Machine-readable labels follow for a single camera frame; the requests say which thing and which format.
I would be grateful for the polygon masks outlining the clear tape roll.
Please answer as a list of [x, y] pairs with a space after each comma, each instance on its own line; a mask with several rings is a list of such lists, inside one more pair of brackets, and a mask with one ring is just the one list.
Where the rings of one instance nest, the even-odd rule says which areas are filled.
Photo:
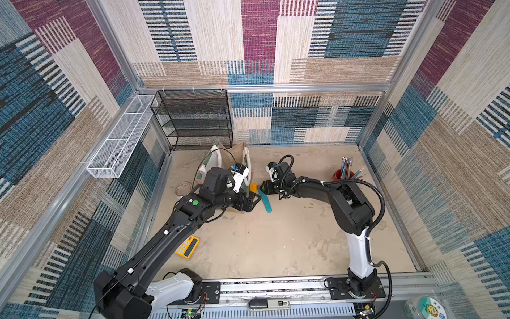
[[174, 188], [174, 194], [179, 198], [189, 194], [193, 188], [193, 184], [191, 182], [181, 182]]

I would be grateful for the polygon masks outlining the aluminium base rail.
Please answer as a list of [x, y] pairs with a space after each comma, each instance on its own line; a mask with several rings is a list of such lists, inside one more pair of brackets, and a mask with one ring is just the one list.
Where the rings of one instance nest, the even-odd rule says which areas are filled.
[[363, 297], [348, 290], [342, 275], [201, 280], [170, 272], [139, 294], [107, 279], [96, 299], [105, 318], [404, 318], [406, 301], [440, 296], [427, 272], [382, 273]]

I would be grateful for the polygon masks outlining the green Christmas burlap tote bag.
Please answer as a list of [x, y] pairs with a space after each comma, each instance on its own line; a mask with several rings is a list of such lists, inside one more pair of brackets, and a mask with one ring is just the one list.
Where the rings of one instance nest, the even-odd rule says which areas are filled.
[[248, 169], [248, 174], [243, 178], [243, 182], [241, 184], [241, 188], [243, 188], [243, 190], [248, 190], [252, 177], [252, 165], [250, 152], [245, 146], [245, 143], [241, 142], [231, 148], [227, 148], [219, 140], [217, 140], [199, 164], [193, 184], [194, 186], [202, 184], [207, 172], [213, 167], [229, 169], [237, 164], [242, 164]]

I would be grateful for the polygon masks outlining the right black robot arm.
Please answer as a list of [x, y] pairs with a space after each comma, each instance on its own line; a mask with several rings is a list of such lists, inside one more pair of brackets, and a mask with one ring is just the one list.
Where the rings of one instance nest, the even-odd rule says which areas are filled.
[[279, 162], [270, 162], [266, 171], [270, 177], [262, 183], [266, 195], [278, 194], [280, 199], [311, 198], [328, 203], [334, 218], [347, 234], [349, 247], [348, 287], [355, 298], [370, 292], [379, 279], [371, 249], [371, 232], [382, 221], [385, 200], [371, 183], [360, 179], [340, 179], [324, 182], [293, 171], [294, 157], [285, 155]]

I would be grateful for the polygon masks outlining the yellow calculator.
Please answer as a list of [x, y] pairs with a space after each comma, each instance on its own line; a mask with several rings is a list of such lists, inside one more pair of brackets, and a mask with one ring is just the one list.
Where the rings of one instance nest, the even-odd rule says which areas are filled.
[[190, 236], [176, 249], [175, 254], [185, 259], [190, 259], [195, 252], [200, 239], [195, 236]]

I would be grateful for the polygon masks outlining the red pencil cup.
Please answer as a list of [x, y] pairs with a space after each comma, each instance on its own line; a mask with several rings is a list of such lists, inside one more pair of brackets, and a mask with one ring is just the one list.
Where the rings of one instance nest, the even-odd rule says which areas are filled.
[[332, 181], [333, 182], [336, 182], [336, 181], [339, 181], [339, 180], [343, 180], [343, 179], [350, 179], [350, 178], [353, 178], [355, 175], [354, 172], [350, 172], [349, 174], [346, 174], [344, 172], [342, 172], [341, 170], [337, 170], [334, 174], [333, 174], [333, 177], [332, 177]]

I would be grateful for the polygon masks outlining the pencils in cup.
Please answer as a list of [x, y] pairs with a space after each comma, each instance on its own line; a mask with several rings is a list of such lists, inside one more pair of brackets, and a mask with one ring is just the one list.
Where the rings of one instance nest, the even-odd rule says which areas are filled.
[[351, 171], [355, 173], [353, 178], [356, 179], [361, 176], [364, 168], [359, 168], [358, 170], [353, 170], [353, 159], [350, 157], [343, 157], [340, 170], [346, 174], [349, 174]]

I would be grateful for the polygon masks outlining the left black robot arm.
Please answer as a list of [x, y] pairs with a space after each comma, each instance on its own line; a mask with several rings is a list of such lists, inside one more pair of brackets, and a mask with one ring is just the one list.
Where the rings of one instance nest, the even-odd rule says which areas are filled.
[[249, 172], [239, 163], [231, 169], [211, 168], [204, 182], [177, 202], [167, 222], [131, 259], [113, 273], [97, 276], [94, 309], [105, 318], [148, 318], [153, 310], [174, 302], [203, 301], [203, 279], [196, 272], [185, 268], [158, 282], [155, 275], [186, 239], [213, 220], [216, 210], [253, 210], [260, 196], [242, 189]]

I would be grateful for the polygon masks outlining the teal utility knife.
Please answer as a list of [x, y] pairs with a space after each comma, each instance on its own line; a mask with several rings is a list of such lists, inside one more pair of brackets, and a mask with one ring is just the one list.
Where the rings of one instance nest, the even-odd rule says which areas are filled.
[[264, 208], [265, 208], [266, 212], [272, 213], [272, 206], [270, 204], [270, 200], [269, 200], [268, 196], [262, 191], [262, 189], [260, 187], [258, 188], [258, 193], [262, 198], [262, 202], [264, 204]]

